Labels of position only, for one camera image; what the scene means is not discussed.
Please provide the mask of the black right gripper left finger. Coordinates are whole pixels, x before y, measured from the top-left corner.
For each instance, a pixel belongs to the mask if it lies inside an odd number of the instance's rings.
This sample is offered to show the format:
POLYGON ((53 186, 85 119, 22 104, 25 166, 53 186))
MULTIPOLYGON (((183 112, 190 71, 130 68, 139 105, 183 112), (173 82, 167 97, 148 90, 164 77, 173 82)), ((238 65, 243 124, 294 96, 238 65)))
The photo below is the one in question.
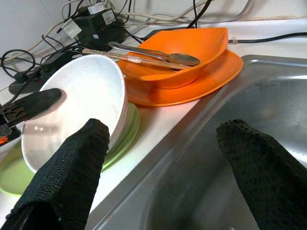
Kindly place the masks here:
POLYGON ((35 173, 3 230, 83 230, 96 193, 110 134, 91 118, 35 173))

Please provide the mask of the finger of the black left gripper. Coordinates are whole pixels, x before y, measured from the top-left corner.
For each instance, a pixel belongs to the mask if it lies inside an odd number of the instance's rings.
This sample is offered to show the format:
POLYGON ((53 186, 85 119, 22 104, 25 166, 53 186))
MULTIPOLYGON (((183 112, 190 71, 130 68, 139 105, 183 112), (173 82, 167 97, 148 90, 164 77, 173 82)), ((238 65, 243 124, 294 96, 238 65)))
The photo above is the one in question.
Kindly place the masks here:
POLYGON ((4 106, 8 123, 20 123, 48 110, 62 97, 58 88, 32 93, 4 106))

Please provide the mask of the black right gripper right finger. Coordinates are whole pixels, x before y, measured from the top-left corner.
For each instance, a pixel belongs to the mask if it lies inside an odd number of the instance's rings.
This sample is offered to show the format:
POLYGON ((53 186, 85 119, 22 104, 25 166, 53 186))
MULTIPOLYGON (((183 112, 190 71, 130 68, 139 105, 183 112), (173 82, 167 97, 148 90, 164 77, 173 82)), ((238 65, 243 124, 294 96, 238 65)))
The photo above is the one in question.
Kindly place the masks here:
POLYGON ((307 170, 276 139, 240 119, 216 130, 221 152, 261 230, 307 228, 307 170))

